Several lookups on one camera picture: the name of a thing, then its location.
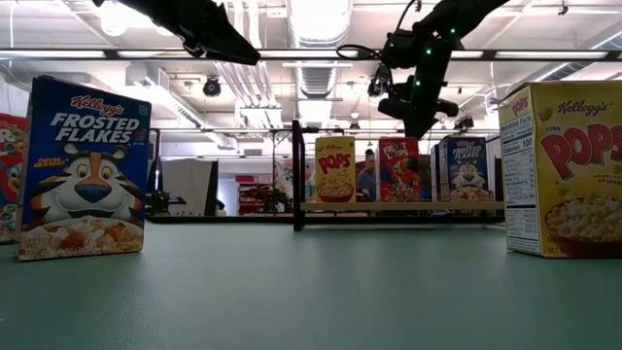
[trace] cereal box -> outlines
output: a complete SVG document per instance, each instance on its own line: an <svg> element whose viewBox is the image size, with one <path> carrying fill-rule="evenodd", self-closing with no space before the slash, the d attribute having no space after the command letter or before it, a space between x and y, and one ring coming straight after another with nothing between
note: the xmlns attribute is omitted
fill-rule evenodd
<svg viewBox="0 0 622 350"><path fill-rule="evenodd" d="M20 260L142 249L150 118L147 102L34 79Z"/></svg>
<svg viewBox="0 0 622 350"><path fill-rule="evenodd" d="M432 171L432 201L440 201L440 160L438 144L430 151L430 169Z"/></svg>
<svg viewBox="0 0 622 350"><path fill-rule="evenodd" d="M488 201L488 160L484 137L455 136L438 145L442 201Z"/></svg>
<svg viewBox="0 0 622 350"><path fill-rule="evenodd" d="M377 197L383 202L421 200L419 141L413 137L381 138L376 153Z"/></svg>
<svg viewBox="0 0 622 350"><path fill-rule="evenodd" d="M622 257L621 82L534 83L500 107L509 249Z"/></svg>
<svg viewBox="0 0 622 350"><path fill-rule="evenodd" d="M26 118L0 113L0 243L13 241Z"/></svg>
<svg viewBox="0 0 622 350"><path fill-rule="evenodd" d="M315 184L319 201L356 201L354 141L354 137L320 137L316 140Z"/></svg>

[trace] nutrition facts label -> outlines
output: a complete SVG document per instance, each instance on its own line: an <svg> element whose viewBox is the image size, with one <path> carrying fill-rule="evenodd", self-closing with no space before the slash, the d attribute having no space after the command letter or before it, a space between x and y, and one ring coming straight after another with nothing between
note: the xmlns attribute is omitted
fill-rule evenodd
<svg viewBox="0 0 622 350"><path fill-rule="evenodd" d="M540 253L533 118L529 114L501 125L505 219L510 248Z"/></svg>

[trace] red cereal box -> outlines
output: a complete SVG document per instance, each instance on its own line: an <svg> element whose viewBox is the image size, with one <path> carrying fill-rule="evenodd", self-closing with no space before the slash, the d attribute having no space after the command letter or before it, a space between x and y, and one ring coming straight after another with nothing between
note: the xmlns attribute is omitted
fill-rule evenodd
<svg viewBox="0 0 622 350"><path fill-rule="evenodd" d="M16 229L25 127L26 118L0 113L0 243L11 241Z"/></svg>
<svg viewBox="0 0 622 350"><path fill-rule="evenodd" d="M381 138L376 158L380 201L421 200L419 140L414 137Z"/></svg>

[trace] blue cereal box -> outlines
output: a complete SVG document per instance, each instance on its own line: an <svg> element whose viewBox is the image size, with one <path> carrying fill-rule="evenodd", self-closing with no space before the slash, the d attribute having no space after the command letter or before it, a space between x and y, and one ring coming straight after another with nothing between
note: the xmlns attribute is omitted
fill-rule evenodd
<svg viewBox="0 0 622 350"><path fill-rule="evenodd" d="M20 260L142 249L151 110L148 102L34 79Z"/></svg>
<svg viewBox="0 0 622 350"><path fill-rule="evenodd" d="M489 201L486 138L449 137L438 145L442 201Z"/></svg>

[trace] cartoon tiger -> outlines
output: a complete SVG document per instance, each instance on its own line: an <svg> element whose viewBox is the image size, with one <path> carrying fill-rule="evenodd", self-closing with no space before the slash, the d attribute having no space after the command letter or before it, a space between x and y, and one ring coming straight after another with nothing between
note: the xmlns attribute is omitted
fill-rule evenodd
<svg viewBox="0 0 622 350"><path fill-rule="evenodd" d="M474 160L473 163L469 163L468 161L462 163L458 161L459 166L455 166L458 168L458 171L454 175L454 179L452 182L456 186L456 189L461 189L464 187L475 187L478 189L483 189L484 185L486 185L486 179L484 178L484 173L477 171L477 160Z"/></svg>
<svg viewBox="0 0 622 350"><path fill-rule="evenodd" d="M71 157L69 166L31 193L35 220L30 228L85 215L142 226L137 216L143 195L118 168L119 161L128 159L126 147L117 146L108 154L80 151L68 143L64 152Z"/></svg>

